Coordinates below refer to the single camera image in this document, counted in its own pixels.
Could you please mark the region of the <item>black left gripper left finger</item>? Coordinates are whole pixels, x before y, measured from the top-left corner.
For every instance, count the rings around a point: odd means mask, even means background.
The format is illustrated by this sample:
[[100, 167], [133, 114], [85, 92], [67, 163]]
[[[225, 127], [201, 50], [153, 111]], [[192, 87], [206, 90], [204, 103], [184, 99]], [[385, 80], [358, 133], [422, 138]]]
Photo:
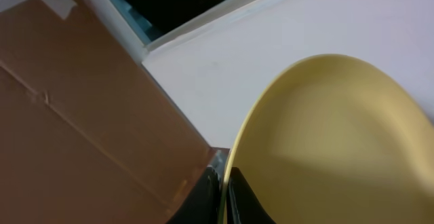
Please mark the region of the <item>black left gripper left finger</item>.
[[217, 224], [219, 203], [219, 176], [212, 167], [207, 167], [167, 224]]

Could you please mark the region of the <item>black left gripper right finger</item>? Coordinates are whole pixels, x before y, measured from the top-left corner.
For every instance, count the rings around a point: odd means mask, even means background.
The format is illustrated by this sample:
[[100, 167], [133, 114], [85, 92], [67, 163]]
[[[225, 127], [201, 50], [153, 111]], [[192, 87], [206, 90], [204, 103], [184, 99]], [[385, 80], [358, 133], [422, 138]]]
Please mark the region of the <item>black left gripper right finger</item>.
[[275, 224], [237, 167], [231, 168], [226, 203], [229, 224]]

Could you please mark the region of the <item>yellow plate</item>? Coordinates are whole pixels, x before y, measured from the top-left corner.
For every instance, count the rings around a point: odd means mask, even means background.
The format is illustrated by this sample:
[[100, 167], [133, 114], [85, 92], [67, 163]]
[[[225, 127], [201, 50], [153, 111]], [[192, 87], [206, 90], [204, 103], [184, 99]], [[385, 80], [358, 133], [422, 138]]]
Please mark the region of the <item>yellow plate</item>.
[[276, 223], [432, 223], [433, 124], [391, 77], [322, 54], [277, 76], [246, 116], [240, 172]]

